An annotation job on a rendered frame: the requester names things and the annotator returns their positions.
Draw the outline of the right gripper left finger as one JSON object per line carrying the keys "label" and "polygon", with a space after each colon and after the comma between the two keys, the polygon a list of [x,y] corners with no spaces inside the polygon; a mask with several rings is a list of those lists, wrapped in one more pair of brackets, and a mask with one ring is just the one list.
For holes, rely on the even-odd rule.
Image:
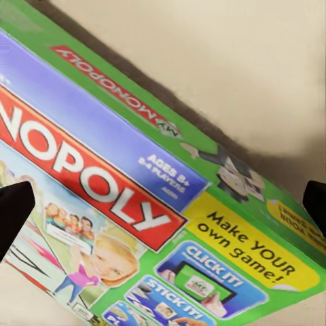
{"label": "right gripper left finger", "polygon": [[0,262],[35,208],[30,181],[0,188]]}

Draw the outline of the board game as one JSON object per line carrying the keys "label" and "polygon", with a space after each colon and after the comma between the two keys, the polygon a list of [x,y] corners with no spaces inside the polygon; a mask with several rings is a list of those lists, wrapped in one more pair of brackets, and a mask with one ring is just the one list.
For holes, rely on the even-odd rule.
{"label": "board game", "polygon": [[245,326],[326,291],[308,211],[25,0],[0,0],[2,262],[89,326]]}

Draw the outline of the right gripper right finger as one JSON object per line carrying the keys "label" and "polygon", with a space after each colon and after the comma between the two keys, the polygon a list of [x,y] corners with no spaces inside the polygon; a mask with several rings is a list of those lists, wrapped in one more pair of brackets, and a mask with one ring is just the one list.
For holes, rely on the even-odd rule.
{"label": "right gripper right finger", "polygon": [[310,180],[306,186],[303,207],[326,238],[326,183]]}

